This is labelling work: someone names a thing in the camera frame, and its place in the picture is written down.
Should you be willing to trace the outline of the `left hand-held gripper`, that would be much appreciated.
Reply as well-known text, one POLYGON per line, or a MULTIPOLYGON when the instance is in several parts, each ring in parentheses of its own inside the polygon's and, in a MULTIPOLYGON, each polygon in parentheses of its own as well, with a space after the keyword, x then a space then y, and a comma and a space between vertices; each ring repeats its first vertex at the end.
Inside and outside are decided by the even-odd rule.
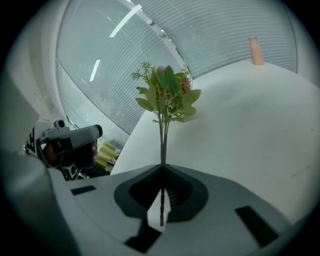
POLYGON ((27 155, 39 158, 44 163, 43 149, 47 143, 51 143, 57 155, 61 156, 57 169, 62 172, 67 181, 77 180, 81 177, 81 170, 86 162, 78 158, 79 150, 88 146, 88 143, 96 141, 103 135, 103 129, 99 124, 90 125, 77 130, 70 130, 65 122, 39 120, 33 127, 24 145, 27 155))

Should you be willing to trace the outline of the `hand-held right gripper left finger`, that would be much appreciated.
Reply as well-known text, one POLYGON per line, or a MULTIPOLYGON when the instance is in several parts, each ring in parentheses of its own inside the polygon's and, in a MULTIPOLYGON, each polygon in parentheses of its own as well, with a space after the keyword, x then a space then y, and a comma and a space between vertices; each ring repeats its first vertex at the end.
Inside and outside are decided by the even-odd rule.
POLYGON ((136 201, 122 183, 157 168, 74 181, 50 169, 50 251, 58 256, 167 256, 163 234, 148 226, 147 210, 142 217, 123 211, 136 201))

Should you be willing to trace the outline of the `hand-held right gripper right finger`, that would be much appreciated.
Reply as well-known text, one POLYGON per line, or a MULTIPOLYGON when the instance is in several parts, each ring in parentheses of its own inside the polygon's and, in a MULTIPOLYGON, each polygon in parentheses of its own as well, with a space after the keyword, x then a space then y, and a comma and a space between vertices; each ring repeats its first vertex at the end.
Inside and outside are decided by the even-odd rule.
POLYGON ((160 256, 246 256, 260 245, 236 210, 250 207, 280 235, 291 223, 275 207, 230 179, 178 166, 179 171, 200 180, 208 201, 191 220, 168 223, 159 237, 160 256))

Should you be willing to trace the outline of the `small leafy flowers sprig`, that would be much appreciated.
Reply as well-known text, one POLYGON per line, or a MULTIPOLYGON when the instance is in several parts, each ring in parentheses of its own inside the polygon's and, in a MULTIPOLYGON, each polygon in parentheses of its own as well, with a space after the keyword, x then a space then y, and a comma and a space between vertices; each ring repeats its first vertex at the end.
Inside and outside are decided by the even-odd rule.
POLYGON ((164 227, 165 220, 190 220, 206 204, 208 190, 202 182, 167 164, 167 146, 170 124, 184 123, 186 117, 197 112, 193 104, 199 99, 201 90, 192 88, 187 68, 174 72, 170 65, 155 67, 143 62, 131 76, 147 84, 147 87, 137 87, 142 96, 136 98, 136 102, 156 115, 154 122, 159 127, 160 165, 154 171, 138 176, 129 188, 129 194, 146 210, 160 196, 161 227, 164 227))

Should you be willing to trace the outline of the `white desk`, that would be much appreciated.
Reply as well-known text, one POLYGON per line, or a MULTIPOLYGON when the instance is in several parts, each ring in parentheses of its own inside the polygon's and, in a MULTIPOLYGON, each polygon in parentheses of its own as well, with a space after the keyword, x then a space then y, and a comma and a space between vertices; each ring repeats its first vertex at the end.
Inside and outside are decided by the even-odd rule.
POLYGON ((242 60, 196 78, 196 114, 169 125, 166 161, 235 181, 290 223, 320 199, 320 88, 242 60))

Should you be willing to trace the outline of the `person's left hand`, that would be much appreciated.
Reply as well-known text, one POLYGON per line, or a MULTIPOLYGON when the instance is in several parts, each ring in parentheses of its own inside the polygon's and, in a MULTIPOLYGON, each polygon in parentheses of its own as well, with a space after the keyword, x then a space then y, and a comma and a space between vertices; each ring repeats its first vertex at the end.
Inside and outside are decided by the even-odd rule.
POLYGON ((61 162, 61 156, 56 154, 51 143, 47 143, 42 150, 45 163, 51 168, 57 168, 61 162))

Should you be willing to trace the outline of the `lime green bag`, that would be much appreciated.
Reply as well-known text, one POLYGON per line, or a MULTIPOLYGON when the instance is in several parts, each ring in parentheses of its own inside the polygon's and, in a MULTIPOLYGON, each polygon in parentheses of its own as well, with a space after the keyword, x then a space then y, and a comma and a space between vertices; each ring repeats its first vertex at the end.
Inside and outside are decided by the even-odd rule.
POLYGON ((98 167, 104 170, 106 170, 107 166, 111 166, 111 168, 113 168, 120 155, 116 152, 116 148, 106 140, 100 144, 97 152, 98 154, 95 163, 98 167))

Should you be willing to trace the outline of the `pink bottle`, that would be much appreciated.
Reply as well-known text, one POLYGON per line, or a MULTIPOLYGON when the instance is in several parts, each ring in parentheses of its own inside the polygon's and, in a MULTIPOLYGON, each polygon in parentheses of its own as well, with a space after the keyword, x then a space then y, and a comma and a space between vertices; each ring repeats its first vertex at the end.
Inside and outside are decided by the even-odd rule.
POLYGON ((252 64, 255 66, 263 66, 264 65, 264 56, 262 53, 262 49, 258 42, 258 39, 255 36, 248 38, 250 53, 252 64))

